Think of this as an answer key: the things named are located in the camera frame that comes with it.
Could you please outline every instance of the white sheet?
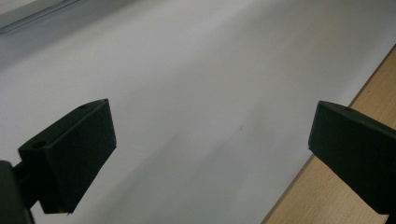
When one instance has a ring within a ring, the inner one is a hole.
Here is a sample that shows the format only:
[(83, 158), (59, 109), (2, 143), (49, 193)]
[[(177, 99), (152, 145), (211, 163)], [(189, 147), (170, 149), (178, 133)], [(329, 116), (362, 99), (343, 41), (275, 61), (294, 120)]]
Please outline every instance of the white sheet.
[(260, 223), (396, 42), (391, 0), (84, 0), (0, 36), (0, 158), (109, 98), (118, 148), (73, 215), (36, 223)]

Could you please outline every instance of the clamp jaw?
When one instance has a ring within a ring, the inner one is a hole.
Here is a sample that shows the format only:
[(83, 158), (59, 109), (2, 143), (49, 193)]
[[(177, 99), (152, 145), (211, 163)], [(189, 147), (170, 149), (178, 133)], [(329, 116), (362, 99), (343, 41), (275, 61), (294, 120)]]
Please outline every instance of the clamp jaw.
[(22, 162), (0, 161), (0, 223), (34, 223), (30, 208), (73, 213), (116, 148), (108, 100), (79, 106), (19, 148)]
[(388, 224), (396, 223), (395, 130), (352, 108), (319, 102), (308, 145), (378, 214), (391, 214)]

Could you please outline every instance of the screw hole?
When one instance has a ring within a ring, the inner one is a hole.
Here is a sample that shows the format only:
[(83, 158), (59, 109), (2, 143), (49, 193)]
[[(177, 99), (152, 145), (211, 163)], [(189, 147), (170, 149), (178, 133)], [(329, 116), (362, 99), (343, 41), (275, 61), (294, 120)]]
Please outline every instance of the screw hole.
[(33, 147), (34, 147), (34, 148), (40, 148), (40, 147), (45, 146), (46, 144), (47, 144), (46, 141), (40, 141), (40, 142), (35, 143), (35, 144), (33, 145)]

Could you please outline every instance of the wooden surface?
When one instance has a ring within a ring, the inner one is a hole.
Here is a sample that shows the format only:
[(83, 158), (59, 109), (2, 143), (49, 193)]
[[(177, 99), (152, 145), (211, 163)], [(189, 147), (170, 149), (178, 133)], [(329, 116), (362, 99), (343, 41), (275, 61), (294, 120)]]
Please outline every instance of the wooden surface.
[[(396, 129), (396, 49), (350, 105)], [(262, 224), (385, 223), (322, 161), (312, 156)]]

